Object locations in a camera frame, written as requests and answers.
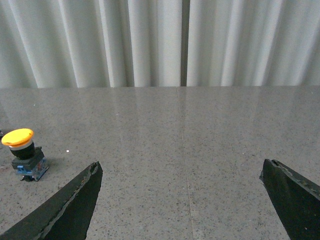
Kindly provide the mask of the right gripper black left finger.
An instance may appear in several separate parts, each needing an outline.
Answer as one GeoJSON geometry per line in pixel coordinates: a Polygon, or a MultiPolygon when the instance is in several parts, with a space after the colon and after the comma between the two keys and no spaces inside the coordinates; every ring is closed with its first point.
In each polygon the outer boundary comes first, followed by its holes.
{"type": "Polygon", "coordinates": [[[101,189],[103,169],[93,162],[29,215],[0,235],[2,240],[84,240],[101,189]]]}

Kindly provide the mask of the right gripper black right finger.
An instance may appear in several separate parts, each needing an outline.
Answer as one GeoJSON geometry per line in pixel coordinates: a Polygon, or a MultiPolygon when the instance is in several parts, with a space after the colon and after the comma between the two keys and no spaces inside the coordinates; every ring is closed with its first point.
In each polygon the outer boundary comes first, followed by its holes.
{"type": "Polygon", "coordinates": [[[278,160],[265,159],[259,179],[291,240],[320,238],[320,186],[278,160]]]}

